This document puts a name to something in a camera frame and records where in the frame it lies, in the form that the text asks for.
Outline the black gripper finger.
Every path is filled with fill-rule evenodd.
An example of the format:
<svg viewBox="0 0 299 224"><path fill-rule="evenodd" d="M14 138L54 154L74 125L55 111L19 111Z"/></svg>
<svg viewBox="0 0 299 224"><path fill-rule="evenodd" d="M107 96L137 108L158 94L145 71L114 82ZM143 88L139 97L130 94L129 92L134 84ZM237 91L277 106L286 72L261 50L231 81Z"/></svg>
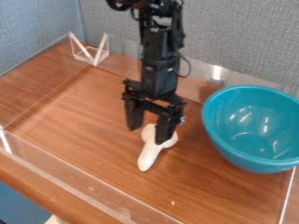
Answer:
<svg viewBox="0 0 299 224"><path fill-rule="evenodd" d="M126 121L130 130L137 130L143 126L146 111L134 100L126 101Z"/></svg>
<svg viewBox="0 0 299 224"><path fill-rule="evenodd" d="M155 126L155 142L163 144L169 141L177 129L177 126L182 123L181 113L163 112L158 118L158 124Z"/></svg>

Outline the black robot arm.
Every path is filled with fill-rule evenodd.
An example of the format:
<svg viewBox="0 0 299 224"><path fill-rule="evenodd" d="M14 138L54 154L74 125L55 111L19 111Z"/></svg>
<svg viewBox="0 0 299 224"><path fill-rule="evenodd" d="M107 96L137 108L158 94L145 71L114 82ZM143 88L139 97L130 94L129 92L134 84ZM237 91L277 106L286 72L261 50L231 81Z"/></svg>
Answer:
<svg viewBox="0 0 299 224"><path fill-rule="evenodd" d="M126 121L131 130L143 126L147 111L159 115L155 142L163 144L185 121L187 102L177 94L183 48L183 0L107 0L115 11L130 11L139 22L142 80L125 80Z"/></svg>

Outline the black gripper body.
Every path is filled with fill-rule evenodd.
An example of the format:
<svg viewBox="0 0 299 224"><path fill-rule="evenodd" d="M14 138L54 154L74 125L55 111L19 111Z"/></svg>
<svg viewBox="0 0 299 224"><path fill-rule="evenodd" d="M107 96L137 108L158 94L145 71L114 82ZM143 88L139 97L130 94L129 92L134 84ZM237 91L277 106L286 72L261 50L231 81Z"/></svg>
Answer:
<svg viewBox="0 0 299 224"><path fill-rule="evenodd" d="M181 113L183 122L183 111L186 101L175 93L179 83L181 58L145 60L142 63L142 80L125 80L126 90L123 100L134 100L150 111L159 115L163 112Z"/></svg>

